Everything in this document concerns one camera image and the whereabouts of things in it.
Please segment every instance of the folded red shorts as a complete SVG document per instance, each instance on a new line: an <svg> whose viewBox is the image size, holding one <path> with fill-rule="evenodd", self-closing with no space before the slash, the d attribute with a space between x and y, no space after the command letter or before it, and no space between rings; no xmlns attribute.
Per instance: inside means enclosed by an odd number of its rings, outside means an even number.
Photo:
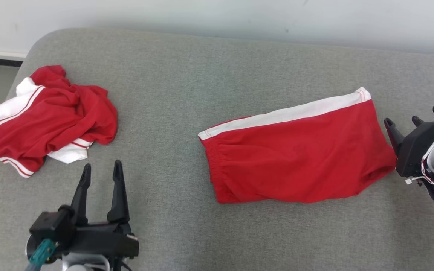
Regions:
<svg viewBox="0 0 434 271"><path fill-rule="evenodd" d="M396 166L365 88L199 133L220 203L359 194Z"/></svg>

